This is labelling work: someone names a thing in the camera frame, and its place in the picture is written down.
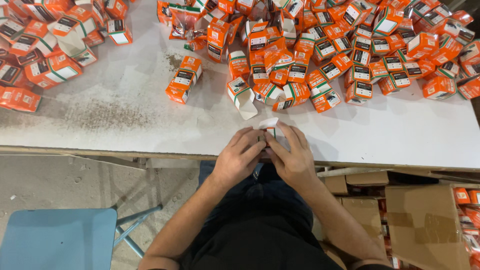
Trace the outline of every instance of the blue chair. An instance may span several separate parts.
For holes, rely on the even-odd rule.
[[[108,209],[39,209],[14,212],[0,246],[1,270],[109,270],[113,247],[122,240],[143,258],[128,236],[151,213],[150,208],[117,219]],[[136,221],[127,230],[120,226]],[[115,239],[115,231],[120,236]]]

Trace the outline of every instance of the finger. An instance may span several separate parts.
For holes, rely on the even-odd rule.
[[[243,158],[247,161],[250,162],[253,160],[260,152],[262,151],[263,148],[267,143],[265,141],[260,141],[256,144],[254,144],[252,147],[250,147],[245,153],[242,154]]]
[[[230,139],[230,141],[229,141],[229,143],[227,144],[227,146],[233,146],[233,145],[235,145],[245,133],[249,132],[249,131],[252,130],[252,129],[253,129],[252,126],[248,126],[248,127],[242,128],[242,129],[240,129],[239,131],[237,131],[237,132],[235,133],[235,135]]]
[[[287,159],[290,156],[290,152],[286,150],[279,142],[273,138],[273,136],[269,132],[264,132],[265,140],[267,140],[268,145],[270,148],[281,158]]]
[[[263,134],[263,130],[253,129],[243,134],[238,142],[233,146],[239,153],[243,152],[245,148],[252,142],[257,141],[257,137]]]
[[[270,156],[273,165],[275,166],[276,172],[280,175],[285,172],[285,164],[283,161],[276,155],[272,149],[265,149],[267,154]]]
[[[276,122],[276,124],[280,128],[280,130],[283,132],[283,135],[285,135],[285,137],[287,138],[288,143],[290,144],[292,149],[301,147],[299,138],[297,137],[295,132],[293,132],[292,128],[289,125],[285,124],[280,120]]]
[[[308,149],[308,142],[307,142],[307,138],[305,138],[305,134],[303,134],[303,132],[298,129],[297,127],[294,127],[294,126],[290,126],[293,130],[293,132],[295,132],[295,134],[297,135],[299,141],[300,141],[300,145],[304,148],[304,149]]]

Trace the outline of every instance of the pile of orange boxes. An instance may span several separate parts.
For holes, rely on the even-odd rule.
[[[425,98],[480,96],[480,40],[467,29],[473,18],[439,0],[187,2],[157,2],[159,21],[172,25],[170,38],[187,40],[192,51],[206,48],[212,61],[228,64],[228,83],[241,76],[246,91],[272,110],[304,103],[305,89],[319,113],[334,107],[341,89],[329,85],[344,73],[345,102],[354,105],[374,98],[374,84],[390,95],[422,78]],[[169,14],[189,19],[175,22]],[[235,36],[244,48],[228,53]],[[252,94],[243,95],[242,104],[250,104]],[[247,106],[243,115],[253,116]],[[237,108],[242,114],[244,106]]]
[[[0,106],[35,112],[49,89],[81,75],[97,61],[91,47],[110,36],[132,43],[122,0],[5,1],[0,23]]]

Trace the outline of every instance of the packing tape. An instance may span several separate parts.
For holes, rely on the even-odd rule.
[[[414,231],[417,244],[445,244],[462,241],[462,232],[457,230],[456,220],[453,218],[425,214],[423,226],[416,228],[413,217],[409,213],[387,212],[388,225],[390,228],[407,227]]]

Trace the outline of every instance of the brown cardboard box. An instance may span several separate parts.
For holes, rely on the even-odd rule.
[[[346,180],[351,185],[386,185],[388,175],[387,171],[356,173],[346,175]]]
[[[394,256],[425,270],[470,270],[453,188],[478,184],[389,186],[387,218]]]
[[[334,195],[348,195],[347,182],[344,175],[325,177],[325,185]]]

